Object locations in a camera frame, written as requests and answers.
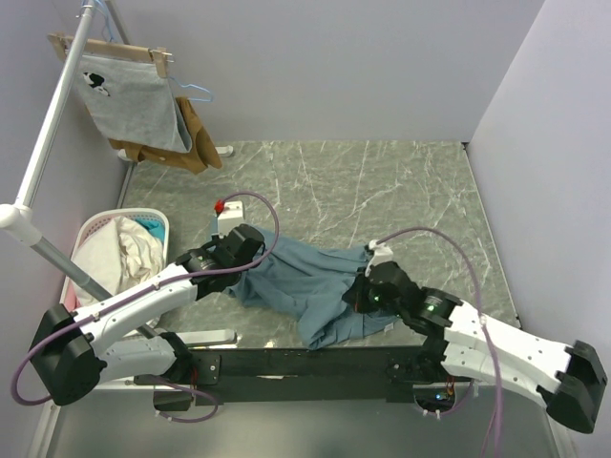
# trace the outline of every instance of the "robotic arm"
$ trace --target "robotic arm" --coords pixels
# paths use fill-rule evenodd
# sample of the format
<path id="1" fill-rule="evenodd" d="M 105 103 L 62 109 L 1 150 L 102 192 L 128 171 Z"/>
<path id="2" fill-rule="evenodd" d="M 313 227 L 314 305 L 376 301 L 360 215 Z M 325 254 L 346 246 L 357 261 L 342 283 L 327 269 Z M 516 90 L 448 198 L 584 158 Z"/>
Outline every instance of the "robotic arm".
<path id="1" fill-rule="evenodd" d="M 263 248 L 261 233 L 247 224 L 228 229 L 215 239 L 181 256 L 174 264 L 129 291 L 98 303 L 83 313 L 69 313 L 61 304 L 50 309 L 32 346 L 58 329 L 94 315 L 32 358 L 32 364 L 56 404 L 77 401 L 99 383 L 141 374 L 160 375 L 179 383 L 193 365 L 193 355 L 180 338 L 166 332 L 148 340 L 122 337 L 164 312 L 221 292 L 238 282 L 240 273 L 193 277 L 206 270 L 250 263 Z M 373 256 L 357 275 L 344 299 L 359 313 L 384 309 L 399 316 L 414 331 L 428 337 L 416 372 L 442 371 L 495 383 L 493 361 L 477 310 L 443 291 L 419 287 L 392 261 L 386 244 L 369 244 Z M 137 299 L 104 314 L 104 309 Z M 501 367 L 502 386 L 544 407 L 548 414 L 580 432 L 592 432 L 607 378 L 593 347 L 546 341 L 483 316 Z"/>

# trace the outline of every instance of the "hanging gray garment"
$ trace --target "hanging gray garment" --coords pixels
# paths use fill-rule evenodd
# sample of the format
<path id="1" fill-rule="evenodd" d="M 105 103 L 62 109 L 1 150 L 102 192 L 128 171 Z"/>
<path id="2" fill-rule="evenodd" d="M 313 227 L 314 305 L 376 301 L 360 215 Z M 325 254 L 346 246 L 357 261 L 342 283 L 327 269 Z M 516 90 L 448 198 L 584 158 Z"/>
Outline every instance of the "hanging gray garment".
<path id="1" fill-rule="evenodd" d="M 169 81 L 157 75 L 155 64 L 83 55 L 74 85 L 105 137 L 191 151 L 191 136 Z"/>
<path id="2" fill-rule="evenodd" d="M 266 246 L 270 246 L 274 234 L 257 229 L 264 235 Z M 362 339 L 397 320 L 383 312 L 356 313 L 342 301 L 342 295 L 354 283 L 356 270 L 368 261 L 364 246 L 319 250 L 280 236 L 269 258 L 242 273 L 240 281 L 228 292 L 246 307 L 270 307 L 295 317 L 307 348 Z"/>

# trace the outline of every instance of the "white cloth in basket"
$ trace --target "white cloth in basket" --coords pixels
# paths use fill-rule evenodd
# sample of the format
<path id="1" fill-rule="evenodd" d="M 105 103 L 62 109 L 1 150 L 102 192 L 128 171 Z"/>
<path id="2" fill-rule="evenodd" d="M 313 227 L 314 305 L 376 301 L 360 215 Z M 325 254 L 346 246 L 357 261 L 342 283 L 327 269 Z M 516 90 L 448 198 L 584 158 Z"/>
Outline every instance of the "white cloth in basket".
<path id="1" fill-rule="evenodd" d="M 147 281 L 163 268 L 163 245 L 137 222 L 116 217 L 91 234 L 73 261 L 112 295 Z M 74 284 L 80 306 L 97 302 Z"/>

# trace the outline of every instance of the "blue cloth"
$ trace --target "blue cloth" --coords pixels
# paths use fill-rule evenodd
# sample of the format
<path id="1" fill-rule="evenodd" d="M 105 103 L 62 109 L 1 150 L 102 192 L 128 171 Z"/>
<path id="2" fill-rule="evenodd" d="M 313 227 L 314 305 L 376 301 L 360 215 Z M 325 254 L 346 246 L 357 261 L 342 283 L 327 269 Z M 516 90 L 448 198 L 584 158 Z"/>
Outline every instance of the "blue cloth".
<path id="1" fill-rule="evenodd" d="M 163 241 L 165 239 L 165 227 L 159 221 L 151 221 L 149 219 L 140 219 L 135 218 L 135 222 L 137 222 L 140 226 L 144 226 L 149 234 L 153 237 Z"/>
<path id="2" fill-rule="evenodd" d="M 258 228 L 270 246 L 274 234 Z M 397 318 L 387 313 L 356 313 L 342 295 L 354 283 L 356 270 L 367 265 L 365 247 L 319 250 L 280 236 L 272 254 L 242 273 L 229 294 L 246 307 L 270 307 L 298 320 L 297 330 L 309 349 L 362 339 Z"/>

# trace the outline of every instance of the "white wall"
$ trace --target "white wall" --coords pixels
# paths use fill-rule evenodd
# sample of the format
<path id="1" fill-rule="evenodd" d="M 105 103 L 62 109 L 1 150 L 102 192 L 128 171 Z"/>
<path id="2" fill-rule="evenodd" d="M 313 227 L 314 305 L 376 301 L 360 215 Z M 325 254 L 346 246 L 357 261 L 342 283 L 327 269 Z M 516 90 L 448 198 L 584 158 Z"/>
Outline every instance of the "white wall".
<path id="1" fill-rule="evenodd" d="M 470 140 L 543 1 L 116 3 L 134 44 L 214 91 L 196 108 L 215 139 Z"/>
<path id="2" fill-rule="evenodd" d="M 469 153 L 525 326 L 611 373 L 611 3 L 547 0 Z M 611 392 L 580 456 L 609 456 Z"/>
<path id="3" fill-rule="evenodd" d="M 6 2 L 0 14 L 0 202 L 12 203 L 51 99 L 61 64 L 46 39 L 61 30 L 49 0 Z M 97 133 L 83 107 L 71 100 L 38 191 L 34 223 L 65 253 L 82 222 L 113 208 L 124 166 Z M 61 275 L 27 248 L 0 233 L 0 449 L 24 456 L 40 409 L 22 407 L 9 395 L 11 373 L 28 350 L 44 310 L 59 300 Z M 21 390 L 43 394 L 33 370 Z"/>

